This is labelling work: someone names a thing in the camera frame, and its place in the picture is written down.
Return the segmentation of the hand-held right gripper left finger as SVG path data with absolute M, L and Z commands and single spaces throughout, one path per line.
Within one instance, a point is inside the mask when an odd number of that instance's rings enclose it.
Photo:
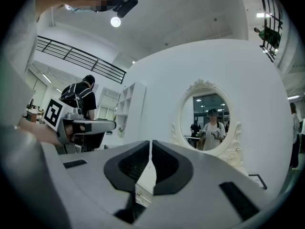
M 45 162 L 71 229 L 148 229 L 137 213 L 135 185 L 149 161 L 150 143 L 59 155 L 43 143 Z

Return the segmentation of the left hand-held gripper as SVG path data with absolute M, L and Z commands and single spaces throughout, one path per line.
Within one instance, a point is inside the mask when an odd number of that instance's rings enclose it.
M 55 131 L 61 146 L 73 146 L 77 153 L 92 151 L 92 139 L 87 135 L 101 134 L 116 128 L 115 121 L 85 120 L 83 101 L 80 98 L 50 99 L 43 115 L 43 121 Z M 75 134 L 72 140 L 68 140 L 65 126 L 69 124 L 84 125 L 85 133 Z

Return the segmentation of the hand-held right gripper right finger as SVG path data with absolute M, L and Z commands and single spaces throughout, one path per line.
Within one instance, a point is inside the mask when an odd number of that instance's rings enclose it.
M 142 229 L 255 229 L 278 206 L 248 176 L 214 156 L 154 140 L 156 184 Z

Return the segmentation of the person's left hand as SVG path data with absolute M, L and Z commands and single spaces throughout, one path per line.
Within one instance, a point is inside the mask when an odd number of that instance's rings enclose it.
M 69 124 L 65 126 L 65 134 L 68 140 L 72 140 L 75 134 L 85 133 L 85 126 L 81 124 Z

